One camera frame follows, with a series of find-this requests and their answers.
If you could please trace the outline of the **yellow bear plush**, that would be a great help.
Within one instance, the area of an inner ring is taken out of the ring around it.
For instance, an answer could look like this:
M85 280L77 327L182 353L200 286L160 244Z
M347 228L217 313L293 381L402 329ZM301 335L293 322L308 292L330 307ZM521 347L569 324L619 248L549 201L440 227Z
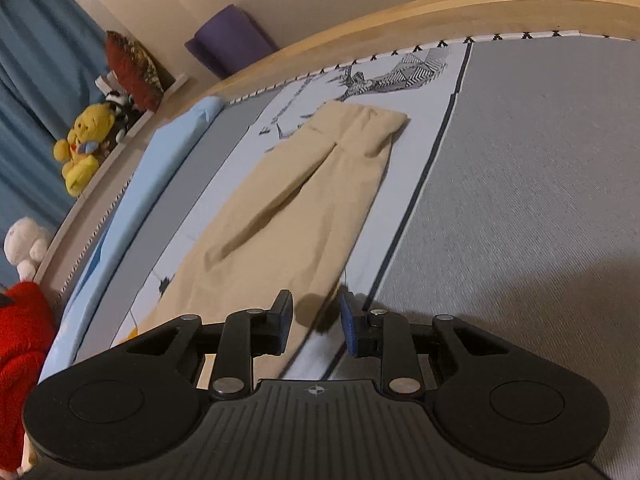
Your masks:
M73 198L84 192L100 169L115 122L110 103L91 104L76 117L66 138L55 142L52 154L62 165L66 192Z

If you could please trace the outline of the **light blue folded sheet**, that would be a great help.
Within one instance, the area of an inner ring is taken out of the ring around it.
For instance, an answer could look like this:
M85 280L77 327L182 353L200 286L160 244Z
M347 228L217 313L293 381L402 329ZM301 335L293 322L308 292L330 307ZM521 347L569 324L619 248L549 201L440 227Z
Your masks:
M122 257L169 181L224 108L206 96L155 131L67 303L39 379L70 367Z

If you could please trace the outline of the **blue curtain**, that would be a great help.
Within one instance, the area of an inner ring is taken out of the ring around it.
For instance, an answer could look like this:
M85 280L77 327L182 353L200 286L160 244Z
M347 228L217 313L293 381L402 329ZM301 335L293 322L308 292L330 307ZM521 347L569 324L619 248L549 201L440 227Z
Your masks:
M106 33L75 0L1 0L1 229L73 206L53 145L102 96Z

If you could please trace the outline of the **white plush toy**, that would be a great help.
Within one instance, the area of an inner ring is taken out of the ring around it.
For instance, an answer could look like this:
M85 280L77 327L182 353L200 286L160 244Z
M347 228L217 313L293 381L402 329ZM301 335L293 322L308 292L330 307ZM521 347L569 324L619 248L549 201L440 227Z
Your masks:
M15 266L21 282L31 282L51 241L49 231L34 219L21 218L9 227L3 243L6 260Z

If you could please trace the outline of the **beige and mustard hooded garment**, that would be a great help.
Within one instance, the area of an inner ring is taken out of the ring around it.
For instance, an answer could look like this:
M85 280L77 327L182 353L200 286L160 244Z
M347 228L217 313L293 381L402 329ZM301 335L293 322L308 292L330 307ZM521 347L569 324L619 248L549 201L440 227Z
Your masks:
M261 378L284 376L337 291L407 120L372 105L319 107L234 189L138 332L182 314L221 322L268 308L287 289L294 318L285 352L256 367Z

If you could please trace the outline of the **dark red cushion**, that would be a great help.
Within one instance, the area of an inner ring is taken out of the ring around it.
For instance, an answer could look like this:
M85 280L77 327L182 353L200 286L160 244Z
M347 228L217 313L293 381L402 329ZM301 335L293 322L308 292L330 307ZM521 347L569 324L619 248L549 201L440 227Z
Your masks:
M156 113L164 96L157 68L137 40L108 30L105 54L108 67L119 84L134 100L134 105L144 112Z

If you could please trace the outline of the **red folded blanket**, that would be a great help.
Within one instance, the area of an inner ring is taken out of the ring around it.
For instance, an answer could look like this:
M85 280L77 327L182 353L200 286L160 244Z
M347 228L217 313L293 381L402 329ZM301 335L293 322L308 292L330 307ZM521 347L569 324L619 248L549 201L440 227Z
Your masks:
M55 336L53 312L39 286L18 283L1 294L1 475L23 457L23 408Z

